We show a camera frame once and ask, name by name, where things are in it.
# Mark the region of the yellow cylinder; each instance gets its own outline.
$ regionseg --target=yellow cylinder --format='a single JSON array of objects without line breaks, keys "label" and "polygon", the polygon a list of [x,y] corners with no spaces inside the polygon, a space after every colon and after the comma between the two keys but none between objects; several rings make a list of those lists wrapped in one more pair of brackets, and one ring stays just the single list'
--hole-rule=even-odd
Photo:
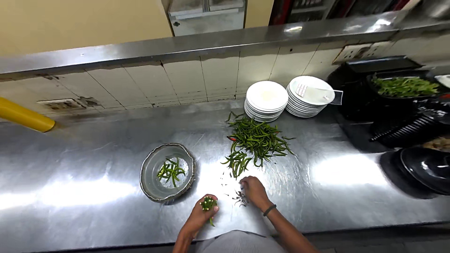
[{"label": "yellow cylinder", "polygon": [[0,117],[40,132],[47,132],[55,125],[53,119],[1,97]]}]

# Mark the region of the person's left hand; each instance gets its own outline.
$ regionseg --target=person's left hand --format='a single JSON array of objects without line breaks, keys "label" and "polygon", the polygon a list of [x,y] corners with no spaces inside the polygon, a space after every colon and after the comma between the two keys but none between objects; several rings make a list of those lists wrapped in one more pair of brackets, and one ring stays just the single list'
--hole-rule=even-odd
[{"label": "person's left hand", "polygon": [[205,222],[207,222],[209,218],[213,217],[219,211],[218,206],[215,206],[212,210],[206,212],[203,211],[200,202],[204,201],[205,197],[211,197],[212,199],[217,200],[217,197],[212,194],[206,194],[201,199],[199,199],[195,203],[191,215],[181,229],[181,231],[191,235],[192,237],[195,237],[198,231],[202,228],[203,224],[205,224]]}]

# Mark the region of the black wristband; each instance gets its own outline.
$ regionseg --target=black wristband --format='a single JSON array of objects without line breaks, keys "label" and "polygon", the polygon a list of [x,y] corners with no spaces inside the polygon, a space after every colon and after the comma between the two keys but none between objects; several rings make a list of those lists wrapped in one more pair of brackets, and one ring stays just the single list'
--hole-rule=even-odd
[{"label": "black wristband", "polygon": [[267,210],[264,212],[263,216],[267,216],[267,214],[269,214],[269,212],[274,208],[277,208],[277,205],[273,205],[273,206],[267,208]]}]

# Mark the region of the white plate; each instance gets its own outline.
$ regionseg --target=white plate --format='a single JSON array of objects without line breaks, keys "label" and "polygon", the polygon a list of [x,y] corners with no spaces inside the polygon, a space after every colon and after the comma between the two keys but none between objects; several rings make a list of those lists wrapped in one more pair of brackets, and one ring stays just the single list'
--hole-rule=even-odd
[{"label": "white plate", "polygon": [[[300,97],[296,93],[296,90],[300,84],[306,85],[308,87],[313,87],[316,89],[306,89],[305,95],[303,97]],[[288,87],[296,98],[308,104],[315,104],[315,105],[329,104],[333,101],[335,97],[333,88],[324,80],[316,77],[310,76],[296,77],[292,79]]]},{"label": "white plate", "polygon": [[305,117],[305,118],[307,118],[307,117],[314,117],[314,116],[316,116],[317,114],[319,114],[319,113],[316,113],[316,114],[311,115],[311,116],[302,116],[302,115],[300,115],[300,114],[298,114],[298,113],[296,113],[296,112],[294,112],[294,111],[289,110],[287,107],[286,107],[286,111],[288,111],[290,114],[292,114],[292,115],[294,115],[294,116],[297,116],[297,117]]},{"label": "white plate", "polygon": [[296,110],[299,110],[299,111],[310,112],[310,113],[317,112],[317,111],[320,111],[323,109],[323,107],[322,108],[314,108],[314,109],[304,108],[302,106],[299,106],[299,105],[297,105],[295,103],[291,103],[291,102],[289,102],[287,106],[290,106],[291,108],[295,108]]},{"label": "white plate", "polygon": [[276,82],[259,81],[249,87],[246,99],[252,107],[270,113],[286,106],[288,92]]},{"label": "white plate", "polygon": [[314,113],[318,113],[318,112],[322,111],[322,109],[315,110],[315,111],[299,110],[299,109],[297,109],[297,108],[295,108],[295,107],[293,107],[293,106],[291,106],[289,104],[286,106],[286,108],[289,108],[289,110],[295,111],[295,112],[301,113],[301,114],[314,114]]},{"label": "white plate", "polygon": [[301,101],[290,91],[289,86],[287,87],[287,90],[288,90],[288,95],[289,95],[290,101],[295,101],[298,104],[304,105],[305,107],[309,107],[309,108],[320,108],[320,107],[324,106],[324,105],[317,105],[317,104],[309,104],[304,101]]},{"label": "white plate", "polygon": [[257,113],[254,113],[252,110],[250,110],[248,107],[244,107],[245,112],[247,113],[247,115],[254,117],[254,118],[258,118],[260,120],[264,120],[264,121],[268,121],[268,120],[272,120],[274,118],[277,118],[280,116],[281,113],[278,113],[276,115],[270,116],[270,117],[265,117],[265,116],[261,116]]},{"label": "white plate", "polygon": [[295,116],[298,116],[298,117],[313,117],[313,116],[315,116],[315,115],[320,113],[320,112],[316,112],[316,113],[311,113],[311,114],[303,114],[303,113],[298,113],[298,112],[296,112],[294,110],[291,110],[289,108],[286,108],[286,111],[288,111],[291,114],[294,114]]},{"label": "white plate", "polygon": [[293,102],[293,101],[289,101],[288,104],[290,104],[292,107],[295,107],[295,108],[298,108],[298,109],[301,109],[301,110],[312,111],[312,112],[315,112],[317,110],[321,110],[322,108],[324,108],[324,106],[318,107],[318,108],[310,108],[310,107],[306,107],[306,106],[301,105],[301,104],[297,104],[296,102]]},{"label": "white plate", "polygon": [[271,112],[271,113],[261,112],[261,111],[258,111],[256,108],[252,107],[252,106],[247,102],[247,100],[245,100],[244,106],[246,106],[246,107],[247,107],[249,110],[251,110],[252,112],[254,112],[254,113],[258,114],[258,115],[264,116],[264,117],[273,117],[273,116],[275,116],[275,115],[277,115],[277,114],[280,114],[280,113],[284,110],[284,108],[282,108],[282,109],[279,110],[279,111],[275,111],[275,112]]},{"label": "white plate", "polygon": [[269,119],[262,119],[262,118],[259,118],[259,117],[254,116],[251,112],[249,112],[249,111],[247,111],[247,110],[245,110],[245,113],[246,113],[250,118],[253,118],[253,119],[255,119],[256,121],[259,121],[259,122],[271,122],[271,121],[276,120],[276,119],[279,117],[279,115],[278,115],[278,116],[276,116],[276,117],[272,117],[272,118],[269,118]]}]

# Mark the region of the person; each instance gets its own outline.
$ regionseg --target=person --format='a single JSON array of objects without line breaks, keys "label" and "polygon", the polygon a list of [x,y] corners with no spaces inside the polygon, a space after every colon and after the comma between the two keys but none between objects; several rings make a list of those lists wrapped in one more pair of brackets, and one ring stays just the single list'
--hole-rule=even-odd
[{"label": "person", "polygon": [[[284,247],[289,253],[318,253],[317,249],[306,239],[283,215],[267,197],[266,189],[254,176],[247,176],[240,182],[245,189],[245,195],[250,202],[258,207],[274,225]],[[217,200],[211,194],[205,195],[195,204],[192,212],[181,228],[173,248],[173,253],[186,253],[192,240],[202,228],[203,224],[213,217],[219,207],[204,212],[200,202],[205,197]],[[284,253],[285,250],[273,238],[256,235],[239,230],[230,231],[219,237],[203,241],[197,253]]]}]

